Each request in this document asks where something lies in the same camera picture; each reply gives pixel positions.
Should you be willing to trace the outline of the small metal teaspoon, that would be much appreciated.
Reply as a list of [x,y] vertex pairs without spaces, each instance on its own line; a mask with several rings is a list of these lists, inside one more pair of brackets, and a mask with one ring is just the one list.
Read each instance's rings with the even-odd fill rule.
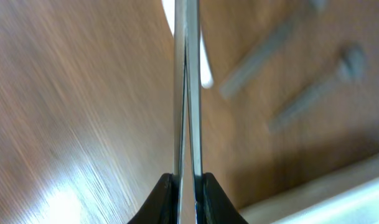
[[247,82],[255,77],[264,62],[288,40],[296,26],[301,21],[321,13],[326,8],[326,5],[327,0],[307,0],[288,15],[260,44],[251,49],[231,71],[228,79],[220,86],[222,97],[227,99],[240,91]]
[[269,131],[276,133],[283,129],[308,110],[319,98],[338,88],[341,84],[361,80],[366,66],[367,56],[363,47],[358,43],[345,45],[334,66],[326,70],[324,76],[316,79],[300,91],[270,120],[268,123]]

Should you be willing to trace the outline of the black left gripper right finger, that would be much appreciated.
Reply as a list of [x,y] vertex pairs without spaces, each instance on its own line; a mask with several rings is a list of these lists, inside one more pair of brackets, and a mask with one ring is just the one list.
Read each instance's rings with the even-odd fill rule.
[[204,202],[202,223],[206,224],[248,224],[231,203],[215,176],[204,173],[202,177]]

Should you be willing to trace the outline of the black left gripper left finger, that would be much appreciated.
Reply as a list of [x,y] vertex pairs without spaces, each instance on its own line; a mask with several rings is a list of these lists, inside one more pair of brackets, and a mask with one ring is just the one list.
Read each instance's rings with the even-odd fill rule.
[[165,173],[128,224],[174,223],[177,223],[177,188],[173,175]]

